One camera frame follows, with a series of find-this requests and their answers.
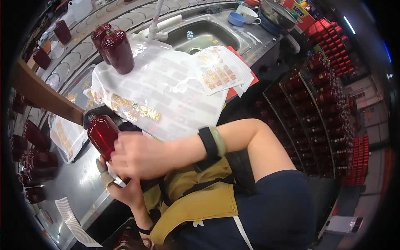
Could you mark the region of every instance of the wooden plank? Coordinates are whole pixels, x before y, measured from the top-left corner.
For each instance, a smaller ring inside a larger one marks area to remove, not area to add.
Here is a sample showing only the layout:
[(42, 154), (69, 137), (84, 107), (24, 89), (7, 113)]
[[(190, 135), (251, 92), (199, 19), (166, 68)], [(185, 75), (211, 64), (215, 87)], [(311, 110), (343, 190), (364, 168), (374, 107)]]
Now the wooden plank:
[(15, 67), (12, 87), (38, 106), (71, 122), (83, 125), (84, 110), (43, 82), (20, 58)]

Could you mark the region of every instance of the fluorescent light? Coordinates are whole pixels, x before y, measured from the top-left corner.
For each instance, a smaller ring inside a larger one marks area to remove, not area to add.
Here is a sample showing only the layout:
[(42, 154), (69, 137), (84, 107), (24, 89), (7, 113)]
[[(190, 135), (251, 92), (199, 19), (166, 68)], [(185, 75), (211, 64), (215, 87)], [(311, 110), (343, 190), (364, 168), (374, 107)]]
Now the fluorescent light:
[(388, 53), (388, 56), (389, 56), (389, 61), (390, 61), (390, 63), (392, 63), (392, 58), (390, 57), (390, 53), (389, 53), (388, 47), (386, 46), (386, 43), (385, 43), (385, 41), (383, 41), (383, 44), (385, 45), (386, 52)]
[(352, 27), (351, 24), (349, 23), (349, 20), (347, 20), (347, 18), (346, 18), (345, 16), (344, 16), (343, 18), (346, 20), (347, 24), (350, 26), (351, 31), (352, 31), (353, 34), (355, 35), (356, 32), (354, 31), (353, 27)]

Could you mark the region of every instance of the jade bangle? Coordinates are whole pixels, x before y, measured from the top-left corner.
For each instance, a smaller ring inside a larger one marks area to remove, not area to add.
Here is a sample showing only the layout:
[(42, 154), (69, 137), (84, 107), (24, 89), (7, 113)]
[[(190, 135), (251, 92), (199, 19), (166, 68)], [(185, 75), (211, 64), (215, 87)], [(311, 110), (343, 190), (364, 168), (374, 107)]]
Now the jade bangle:
[(212, 137), (214, 138), (215, 143), (217, 144), (218, 156), (223, 157), (226, 152), (224, 140), (222, 139), (222, 137), (216, 127), (210, 126), (209, 129), (211, 131), (211, 134), (212, 134)]

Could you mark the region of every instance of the stainless steel sink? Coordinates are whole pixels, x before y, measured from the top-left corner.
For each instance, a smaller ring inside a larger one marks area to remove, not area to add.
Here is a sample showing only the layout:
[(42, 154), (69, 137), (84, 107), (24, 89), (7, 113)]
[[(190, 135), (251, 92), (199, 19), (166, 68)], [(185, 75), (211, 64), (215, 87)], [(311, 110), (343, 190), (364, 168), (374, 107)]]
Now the stainless steel sink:
[(213, 45), (232, 46), (239, 55), (250, 49), (243, 38), (209, 14), (184, 20), (163, 31), (168, 32), (168, 39), (163, 42), (191, 55)]

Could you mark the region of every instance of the faucet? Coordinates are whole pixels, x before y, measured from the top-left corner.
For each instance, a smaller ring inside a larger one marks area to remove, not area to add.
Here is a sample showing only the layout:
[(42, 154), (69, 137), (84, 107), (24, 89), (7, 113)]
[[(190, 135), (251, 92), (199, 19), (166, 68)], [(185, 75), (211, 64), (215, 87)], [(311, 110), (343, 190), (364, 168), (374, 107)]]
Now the faucet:
[(158, 40), (158, 41), (164, 41), (168, 39), (168, 33), (167, 32), (157, 32), (158, 31), (158, 19), (160, 17), (160, 12), (162, 8), (162, 4), (164, 3), (164, 0), (158, 0), (157, 6), (156, 6), (156, 14), (153, 17), (153, 21), (149, 27), (149, 35), (148, 39), (150, 40)]

